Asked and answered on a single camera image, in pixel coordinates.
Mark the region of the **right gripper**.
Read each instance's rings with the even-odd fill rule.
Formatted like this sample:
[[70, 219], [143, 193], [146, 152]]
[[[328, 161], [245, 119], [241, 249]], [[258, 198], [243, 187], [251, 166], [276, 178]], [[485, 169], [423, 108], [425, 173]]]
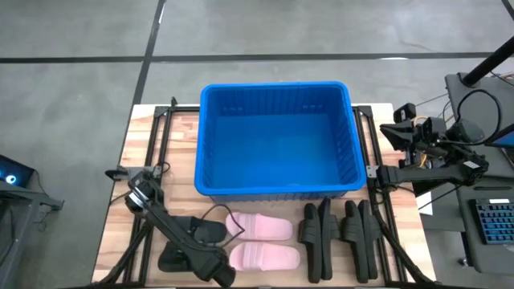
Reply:
[[444, 157], [447, 151], [439, 143], [444, 137], [447, 126], [443, 118], [416, 117], [412, 121], [405, 120], [395, 124], [381, 124], [380, 130], [392, 145], [394, 150], [406, 151], [410, 157], [417, 160], [422, 155], [428, 158]]

